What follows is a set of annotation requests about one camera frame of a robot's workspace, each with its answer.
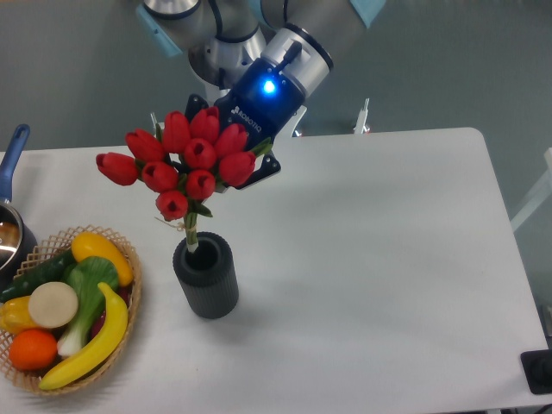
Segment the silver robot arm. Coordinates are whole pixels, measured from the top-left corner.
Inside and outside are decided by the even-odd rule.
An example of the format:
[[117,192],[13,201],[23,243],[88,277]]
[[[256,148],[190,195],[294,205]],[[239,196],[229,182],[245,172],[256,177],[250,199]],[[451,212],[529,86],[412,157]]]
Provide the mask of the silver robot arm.
[[185,54],[209,105],[248,148],[292,134],[305,101],[370,27],[381,1],[141,1],[136,14],[168,56]]

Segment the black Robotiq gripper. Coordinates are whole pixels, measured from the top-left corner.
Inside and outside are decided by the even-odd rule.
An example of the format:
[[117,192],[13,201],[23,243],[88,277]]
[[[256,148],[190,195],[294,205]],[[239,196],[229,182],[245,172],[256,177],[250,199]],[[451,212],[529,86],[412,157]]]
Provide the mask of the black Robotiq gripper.
[[[213,105],[197,94],[191,94],[185,108],[190,125],[216,123],[216,107],[221,128],[232,123],[245,127],[248,133],[247,149],[260,144],[266,138],[274,139],[297,109],[304,103],[305,94],[284,74],[287,60],[276,66],[268,60],[257,59],[242,78]],[[281,171],[281,164],[272,150],[262,156],[260,165],[245,183],[236,186],[243,190],[268,179]]]

